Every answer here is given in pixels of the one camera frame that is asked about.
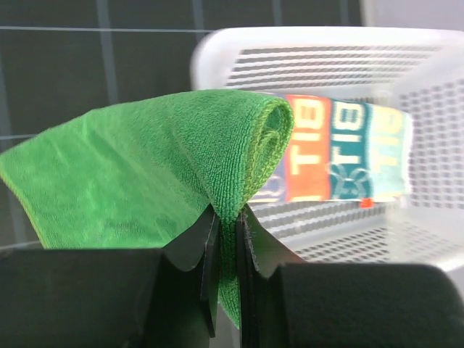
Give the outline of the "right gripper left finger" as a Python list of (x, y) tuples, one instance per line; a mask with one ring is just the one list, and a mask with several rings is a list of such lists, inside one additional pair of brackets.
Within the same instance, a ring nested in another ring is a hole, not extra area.
[(163, 248), (166, 271), (162, 332), (170, 338), (213, 338), (218, 308), (220, 219), (207, 206)]

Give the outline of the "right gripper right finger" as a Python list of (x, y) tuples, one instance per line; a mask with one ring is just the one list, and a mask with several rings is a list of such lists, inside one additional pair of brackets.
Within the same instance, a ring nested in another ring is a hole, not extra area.
[(242, 347), (288, 347), (281, 270), (304, 260), (262, 227), (251, 207), (236, 219)]

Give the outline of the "green towel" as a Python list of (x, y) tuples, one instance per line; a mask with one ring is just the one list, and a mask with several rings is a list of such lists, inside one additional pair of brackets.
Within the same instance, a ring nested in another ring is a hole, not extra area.
[(240, 320), (236, 218), (278, 166), (290, 104), (190, 91), (93, 109), (8, 149), (1, 179), (47, 249), (163, 247), (212, 206), (222, 223), (218, 299)]

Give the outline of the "rabbit print towel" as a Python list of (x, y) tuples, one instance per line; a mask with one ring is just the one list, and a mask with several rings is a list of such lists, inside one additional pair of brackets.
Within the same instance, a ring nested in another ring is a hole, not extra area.
[(351, 200), (368, 208), (411, 192), (408, 113), (326, 97), (282, 97), (293, 109), (293, 133), (252, 203)]

